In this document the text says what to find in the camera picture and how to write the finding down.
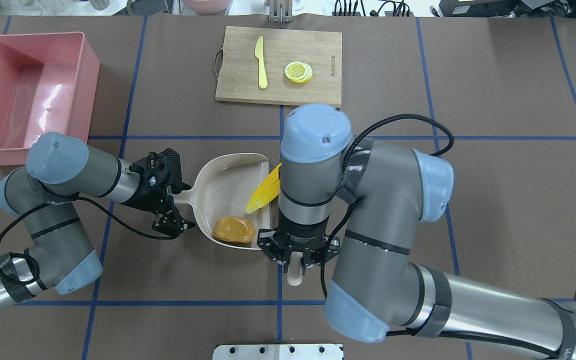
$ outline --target white label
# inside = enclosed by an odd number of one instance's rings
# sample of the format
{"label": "white label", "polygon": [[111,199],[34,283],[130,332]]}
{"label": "white label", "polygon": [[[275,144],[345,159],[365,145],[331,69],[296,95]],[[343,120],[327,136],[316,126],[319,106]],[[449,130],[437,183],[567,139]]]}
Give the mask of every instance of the white label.
{"label": "white label", "polygon": [[457,6],[455,7],[455,9],[452,10],[452,14],[453,15],[466,14],[468,12],[468,9],[470,8],[471,8],[470,5]]}

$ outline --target white dustpan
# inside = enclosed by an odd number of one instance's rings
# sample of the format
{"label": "white dustpan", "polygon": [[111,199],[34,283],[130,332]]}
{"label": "white dustpan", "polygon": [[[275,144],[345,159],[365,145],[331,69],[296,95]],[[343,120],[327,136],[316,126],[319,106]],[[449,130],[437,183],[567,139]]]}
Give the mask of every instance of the white dustpan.
{"label": "white dustpan", "polygon": [[234,249],[259,250],[257,236],[252,243],[224,243],[213,237],[213,226],[221,217],[249,219],[254,232],[270,229],[270,205],[252,214],[245,208],[250,196],[268,176],[268,158],[260,153],[231,153],[210,160],[201,168],[194,186],[174,196],[174,203],[192,206],[194,219],[201,232],[213,242]]}

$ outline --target cutting board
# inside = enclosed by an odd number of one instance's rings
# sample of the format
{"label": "cutting board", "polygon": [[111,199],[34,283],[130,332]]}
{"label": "cutting board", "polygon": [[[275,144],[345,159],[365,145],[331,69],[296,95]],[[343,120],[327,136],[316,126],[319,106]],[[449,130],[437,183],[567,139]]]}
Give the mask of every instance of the cutting board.
{"label": "cutting board", "polygon": [[[268,87],[259,88],[255,45],[263,36]],[[295,84],[284,75],[290,62],[311,66],[312,79]],[[239,103],[341,107],[341,32],[227,26],[215,99]]]}

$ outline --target corn cob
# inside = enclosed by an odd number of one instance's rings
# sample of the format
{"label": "corn cob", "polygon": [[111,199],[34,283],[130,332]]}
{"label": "corn cob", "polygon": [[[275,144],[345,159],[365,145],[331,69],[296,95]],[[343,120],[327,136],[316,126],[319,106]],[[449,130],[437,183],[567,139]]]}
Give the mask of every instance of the corn cob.
{"label": "corn cob", "polygon": [[279,196],[279,168],[281,166],[280,162],[252,193],[250,201],[246,205],[246,214],[256,212]]}

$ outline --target pink plastic container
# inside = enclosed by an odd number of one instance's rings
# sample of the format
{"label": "pink plastic container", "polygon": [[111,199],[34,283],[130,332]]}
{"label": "pink plastic container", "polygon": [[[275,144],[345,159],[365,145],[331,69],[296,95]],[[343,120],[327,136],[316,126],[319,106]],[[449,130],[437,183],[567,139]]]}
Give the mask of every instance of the pink plastic container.
{"label": "pink plastic container", "polygon": [[88,142],[99,65],[83,32],[0,35],[0,166],[44,133]]}

